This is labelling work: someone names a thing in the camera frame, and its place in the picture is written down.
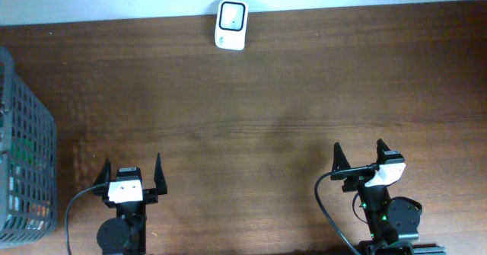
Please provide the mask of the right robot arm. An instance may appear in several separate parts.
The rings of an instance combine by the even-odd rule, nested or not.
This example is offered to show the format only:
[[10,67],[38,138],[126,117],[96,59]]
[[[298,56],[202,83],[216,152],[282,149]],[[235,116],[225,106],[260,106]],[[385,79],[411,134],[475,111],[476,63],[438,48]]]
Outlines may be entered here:
[[355,194],[361,202],[365,222],[371,233],[369,241],[359,243],[363,254],[445,254],[438,245],[415,246],[422,205],[413,199],[389,194],[388,187],[398,182],[406,168],[405,158],[377,140],[377,160],[362,167],[352,167],[337,142],[333,147],[332,180],[343,182],[342,191]]

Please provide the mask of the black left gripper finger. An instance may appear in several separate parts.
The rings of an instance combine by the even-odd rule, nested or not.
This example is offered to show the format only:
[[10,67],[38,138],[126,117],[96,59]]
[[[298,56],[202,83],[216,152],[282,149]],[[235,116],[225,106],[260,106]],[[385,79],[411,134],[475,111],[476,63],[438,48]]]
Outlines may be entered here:
[[92,190],[92,193],[94,195],[103,195],[105,193],[105,190],[110,184],[110,175],[111,163],[110,160],[107,158],[103,163],[103,167],[100,173],[97,175],[97,178],[93,183],[94,189]]
[[165,180],[164,172],[162,170],[160,153],[157,153],[157,157],[156,157],[155,168],[154,168],[154,183],[158,195],[167,194],[167,182]]

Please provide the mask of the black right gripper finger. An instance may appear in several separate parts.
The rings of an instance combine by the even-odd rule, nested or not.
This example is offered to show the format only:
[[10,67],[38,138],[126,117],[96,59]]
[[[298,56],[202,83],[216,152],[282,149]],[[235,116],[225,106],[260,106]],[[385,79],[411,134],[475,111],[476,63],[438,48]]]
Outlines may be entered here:
[[390,160],[390,149],[382,139],[377,140],[377,163],[386,164]]
[[341,145],[338,142],[336,142],[333,146],[332,172],[344,171],[350,168],[351,166],[342,150]]

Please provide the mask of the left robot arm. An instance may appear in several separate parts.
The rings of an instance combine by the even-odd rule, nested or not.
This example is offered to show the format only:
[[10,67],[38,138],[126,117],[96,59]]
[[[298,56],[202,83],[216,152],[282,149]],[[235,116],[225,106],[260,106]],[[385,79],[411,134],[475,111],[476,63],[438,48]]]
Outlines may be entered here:
[[154,167],[154,188],[142,186],[138,167],[124,167],[111,177],[111,163],[106,160],[94,181],[92,193],[99,196],[116,216],[106,220],[98,229],[97,243],[103,254],[146,253],[146,206],[158,203],[167,194],[167,183],[157,154]]

